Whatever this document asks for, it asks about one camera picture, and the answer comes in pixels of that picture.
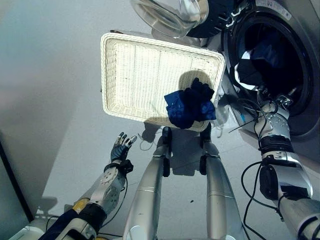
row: white wicker basket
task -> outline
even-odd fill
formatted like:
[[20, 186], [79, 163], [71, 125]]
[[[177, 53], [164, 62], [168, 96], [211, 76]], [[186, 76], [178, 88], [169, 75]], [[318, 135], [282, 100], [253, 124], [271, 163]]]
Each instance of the white wicker basket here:
[[[206, 49], [119, 33], [101, 38], [104, 111], [113, 116], [174, 127], [164, 96], [191, 86], [195, 77], [214, 90], [225, 69], [224, 57]], [[201, 132], [208, 121], [195, 121]]]

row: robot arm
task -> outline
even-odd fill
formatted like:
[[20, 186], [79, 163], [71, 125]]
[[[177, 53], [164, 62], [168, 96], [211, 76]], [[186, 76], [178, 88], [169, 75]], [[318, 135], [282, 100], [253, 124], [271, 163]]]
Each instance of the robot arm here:
[[111, 151], [111, 163], [104, 168], [99, 186], [93, 192], [90, 202], [70, 221], [56, 238], [57, 240], [94, 240], [109, 213], [116, 207], [127, 173], [133, 165], [127, 155], [136, 136], [127, 138], [123, 132], [117, 137]]
[[266, 118], [261, 113], [255, 125], [255, 131], [261, 132], [260, 191], [273, 200], [297, 239], [319, 239], [320, 202], [311, 199], [312, 185], [291, 145], [289, 112], [284, 107], [276, 109], [274, 103], [267, 103], [262, 110]]

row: blue garment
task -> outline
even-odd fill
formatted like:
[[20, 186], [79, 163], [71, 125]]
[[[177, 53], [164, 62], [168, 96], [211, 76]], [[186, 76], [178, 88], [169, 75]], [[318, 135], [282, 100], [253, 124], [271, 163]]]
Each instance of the blue garment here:
[[188, 129], [194, 121], [216, 119], [215, 107], [211, 102], [213, 94], [209, 85], [202, 84], [196, 77], [186, 90], [164, 96], [170, 122], [180, 129]]

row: sticker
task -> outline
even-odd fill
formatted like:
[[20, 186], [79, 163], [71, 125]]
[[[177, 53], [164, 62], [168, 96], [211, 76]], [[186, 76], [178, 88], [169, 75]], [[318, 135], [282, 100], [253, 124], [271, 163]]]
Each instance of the sticker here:
[[287, 11], [282, 5], [280, 5], [275, 0], [255, 0], [255, 5], [257, 7], [265, 7], [276, 11], [281, 14], [288, 21], [291, 19], [292, 15]]

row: floor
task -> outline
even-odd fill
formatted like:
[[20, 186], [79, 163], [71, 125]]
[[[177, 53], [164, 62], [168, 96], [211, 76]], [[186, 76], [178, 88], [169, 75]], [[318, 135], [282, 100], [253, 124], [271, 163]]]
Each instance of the floor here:
[[[39, 219], [59, 215], [83, 196], [108, 163], [115, 137], [124, 131], [139, 136], [128, 155], [134, 171], [128, 175], [121, 210], [101, 230], [122, 234], [161, 130], [103, 112], [100, 38], [112, 29], [149, 33], [150, 28], [126, 0], [4, 2], [0, 5], [0, 139], [32, 212]], [[228, 133], [237, 126], [228, 106], [217, 109], [213, 125], [212, 141], [243, 216], [249, 198], [240, 176], [261, 155], [255, 139], [239, 130]], [[199, 173], [199, 137], [175, 130], [173, 138], [171, 175], [162, 181], [158, 237], [204, 238], [206, 177]], [[248, 171], [245, 178], [249, 189], [255, 171]], [[320, 176], [311, 169], [308, 173], [319, 200]], [[252, 204], [247, 221], [267, 239], [294, 239], [276, 213], [259, 205]]]

